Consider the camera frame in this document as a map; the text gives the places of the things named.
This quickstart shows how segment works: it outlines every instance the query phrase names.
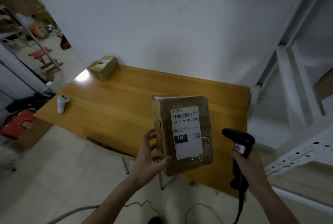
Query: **red sticker on scanner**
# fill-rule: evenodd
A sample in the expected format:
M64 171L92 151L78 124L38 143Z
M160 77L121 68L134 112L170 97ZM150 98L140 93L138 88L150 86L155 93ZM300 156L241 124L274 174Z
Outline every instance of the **red sticker on scanner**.
M240 154L244 154L245 153L245 146L244 145L241 145L241 144L238 144L238 143L234 143L233 144L233 146L234 146L234 148L236 149L236 150L238 150L238 152L240 153Z

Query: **barcode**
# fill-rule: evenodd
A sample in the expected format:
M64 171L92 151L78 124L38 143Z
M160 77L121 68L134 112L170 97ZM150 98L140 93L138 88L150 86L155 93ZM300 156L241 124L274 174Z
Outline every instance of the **barcode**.
M192 116L192 113L180 113L180 114L174 114L174 119L180 119L180 118L186 118Z
M193 133L194 134L194 140L200 138L200 132L199 133Z

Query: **barcode scanner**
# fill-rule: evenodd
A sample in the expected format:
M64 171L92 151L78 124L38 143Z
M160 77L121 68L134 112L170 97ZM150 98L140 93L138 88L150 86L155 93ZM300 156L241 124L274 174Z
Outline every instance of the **barcode scanner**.
M248 158L252 146L255 143L255 138L252 135L244 131L232 128L224 128L222 130L222 134L226 138L229 138L233 141L234 148L238 150L244 158ZM235 178L230 182L230 186L231 188L239 191L238 214L235 222L233 223L236 224L239 220L240 213L243 210L244 195L247 191L249 184L242 172L240 171L240 168L235 159L233 160L233 173L235 175Z

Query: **white game controller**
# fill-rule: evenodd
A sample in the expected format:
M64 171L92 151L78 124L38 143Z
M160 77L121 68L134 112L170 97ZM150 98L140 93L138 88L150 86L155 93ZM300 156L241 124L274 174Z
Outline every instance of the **white game controller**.
M66 103L70 101L71 99L69 97L66 97L65 95L58 96L57 100L58 113L63 113Z

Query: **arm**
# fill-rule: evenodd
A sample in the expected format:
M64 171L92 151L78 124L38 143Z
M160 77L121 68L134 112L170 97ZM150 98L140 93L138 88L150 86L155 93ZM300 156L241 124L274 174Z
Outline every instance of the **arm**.
M149 141L156 137L155 131L156 129L150 129L143 136L141 149L128 177L113 190L105 201L82 224L114 223L121 209L133 194L171 163L170 156L165 157L159 163L154 162L157 156L151 157L151 152L156 148L156 144L150 146Z
M249 190L259 201L270 224L299 224L298 220L270 186L259 154L252 150L247 159L235 149L231 154L249 183Z

